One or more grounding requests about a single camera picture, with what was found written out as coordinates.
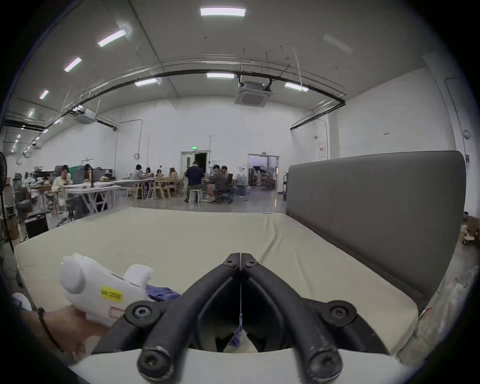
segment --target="white table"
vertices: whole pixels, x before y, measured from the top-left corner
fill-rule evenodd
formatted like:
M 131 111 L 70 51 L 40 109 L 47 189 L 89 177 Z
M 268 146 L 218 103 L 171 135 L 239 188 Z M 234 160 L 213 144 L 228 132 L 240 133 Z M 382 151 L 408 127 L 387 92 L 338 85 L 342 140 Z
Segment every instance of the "white table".
M 110 204 L 110 208 L 115 208 L 117 205 L 115 191 L 120 189 L 118 185 L 107 185 L 104 187 L 86 187 L 86 188 L 72 188 L 71 186 L 65 186 L 65 192 L 68 194 L 80 195 L 85 202 L 90 214 L 102 212 L 105 209 L 107 201 Z M 97 203 L 98 196 L 101 196 L 102 202 Z

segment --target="black screw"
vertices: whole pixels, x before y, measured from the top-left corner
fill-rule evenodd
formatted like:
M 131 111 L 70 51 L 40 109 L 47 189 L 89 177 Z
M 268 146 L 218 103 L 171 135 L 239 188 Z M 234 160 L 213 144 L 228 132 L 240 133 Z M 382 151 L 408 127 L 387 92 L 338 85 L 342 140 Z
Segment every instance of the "black screw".
M 347 316 L 347 310 L 343 307 L 333 307 L 330 314 L 336 319 L 344 319 Z
M 342 369 L 342 361 L 337 353 L 323 351 L 310 360 L 310 369 L 316 378 L 332 378 Z
M 151 311 L 150 308 L 148 308 L 148 307 L 138 307 L 138 308 L 135 309 L 135 311 L 133 312 L 133 314 L 134 314 L 135 317 L 137 317 L 137 318 L 148 316 L 148 315 L 151 314 L 151 313 L 152 313 L 152 311 Z
M 158 364 L 158 359 L 154 355 L 147 356 L 145 357 L 145 364 L 153 367 L 154 365 Z

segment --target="ceiling light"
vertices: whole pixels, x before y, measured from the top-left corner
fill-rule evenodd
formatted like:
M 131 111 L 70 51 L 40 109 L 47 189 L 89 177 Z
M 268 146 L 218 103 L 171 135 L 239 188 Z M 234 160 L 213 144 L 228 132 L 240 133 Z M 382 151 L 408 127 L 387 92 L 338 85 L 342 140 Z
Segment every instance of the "ceiling light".
M 109 42 L 118 39 L 119 37 L 125 36 L 127 33 L 121 29 L 118 32 L 115 32 L 114 34 L 104 38 L 102 41 L 99 41 L 97 44 L 103 47 L 104 45 L 107 45 Z
M 48 94 L 47 90 L 43 91 L 43 93 L 40 95 L 40 98 L 43 100 L 47 94 Z
M 293 83 L 285 83 L 285 88 L 295 89 L 296 91 L 303 91 L 303 92 L 308 91 L 307 87 L 302 87 L 301 85 L 293 84 Z
M 153 84 L 153 83 L 156 83 L 156 82 L 157 82 L 157 81 L 156 81 L 156 78 L 154 78 L 154 79 L 146 79 L 146 80 L 137 81 L 137 82 L 135 83 L 135 85 L 136 85 L 137 87 L 141 87 L 142 85 Z
M 233 79 L 235 75 L 233 73 L 207 73 L 209 79 Z
M 81 62 L 82 59 L 77 57 L 74 61 L 72 61 L 66 68 L 65 68 L 65 72 L 70 72 L 72 70 L 72 68 L 77 65 L 79 62 Z
M 209 7 L 200 8 L 201 16 L 245 16 L 245 8 Z

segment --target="white cable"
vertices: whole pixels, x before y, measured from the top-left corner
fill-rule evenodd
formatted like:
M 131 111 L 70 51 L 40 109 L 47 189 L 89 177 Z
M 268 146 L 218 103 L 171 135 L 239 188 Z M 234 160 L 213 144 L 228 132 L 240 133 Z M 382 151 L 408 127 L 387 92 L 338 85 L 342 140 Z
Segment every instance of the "white cable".
M 295 53 L 295 60 L 297 61 L 297 69 L 299 70 L 300 86 L 303 86 L 301 82 L 299 58 L 297 57 L 297 51 L 295 50 L 295 48 L 293 49 L 293 53 Z

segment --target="man in dark shirt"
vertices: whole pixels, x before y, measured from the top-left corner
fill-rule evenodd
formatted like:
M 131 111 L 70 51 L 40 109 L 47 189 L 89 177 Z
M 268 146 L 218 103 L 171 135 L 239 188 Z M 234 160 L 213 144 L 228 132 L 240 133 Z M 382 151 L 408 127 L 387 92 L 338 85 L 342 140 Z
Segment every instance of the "man in dark shirt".
M 204 170 L 198 166 L 198 162 L 194 161 L 193 166 L 188 168 L 185 172 L 185 176 L 188 178 L 185 202 L 188 203 L 190 191 L 192 189 L 202 189 L 202 177 L 204 176 Z
M 213 166 L 213 175 L 210 176 L 210 182 L 212 184 L 207 185 L 207 193 L 212 196 L 211 201 L 215 200 L 215 192 L 224 192 L 227 189 L 228 179 L 221 171 L 220 165 L 215 164 Z

